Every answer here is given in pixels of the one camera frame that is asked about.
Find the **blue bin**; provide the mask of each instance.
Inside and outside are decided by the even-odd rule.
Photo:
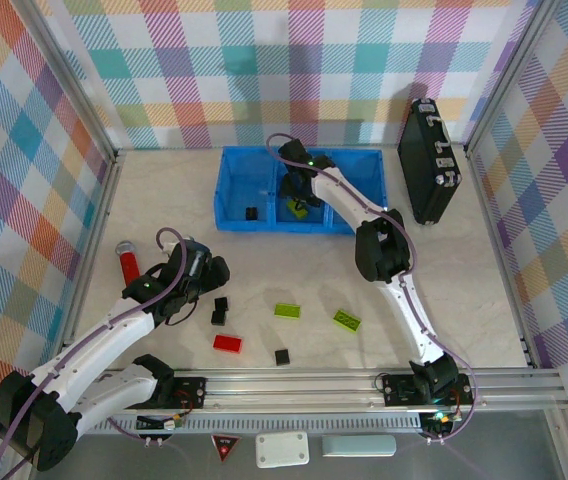
[[[327,155],[369,200],[388,206],[380,150],[309,148],[308,152]],[[319,208],[308,207],[306,218],[297,219],[286,206],[288,199],[277,196],[285,174],[286,166],[271,157],[264,147],[225,147],[214,198],[218,230],[353,233],[342,217],[324,202]],[[247,207],[257,207],[257,220],[246,220]]]

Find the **plaid fabric wall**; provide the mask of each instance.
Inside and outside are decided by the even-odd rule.
[[[538,1],[39,3],[114,143],[201,148],[396,143],[425,95],[463,140]]]
[[[568,0],[475,153],[542,364],[568,388]]]
[[[106,161],[8,0],[0,0],[0,380],[52,343]]]

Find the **warning triangle sticker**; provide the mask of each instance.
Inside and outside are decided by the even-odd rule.
[[[240,441],[240,437],[231,437],[230,435],[211,435],[211,437],[221,461],[226,460],[231,450]]]

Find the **green translucent brick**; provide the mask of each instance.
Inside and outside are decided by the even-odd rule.
[[[275,305],[275,316],[283,318],[300,318],[302,307],[299,305],[289,305],[287,303],[278,303]]]
[[[359,318],[354,317],[350,313],[346,313],[344,310],[338,310],[333,317],[333,320],[335,320],[335,323],[337,323],[340,327],[343,327],[352,333],[357,332],[357,329],[360,328],[360,323],[362,323]]]
[[[297,208],[298,203],[291,199],[286,202],[286,206],[288,207],[289,211],[295,215],[295,218],[298,220],[304,220],[308,216],[308,210],[305,207]]]

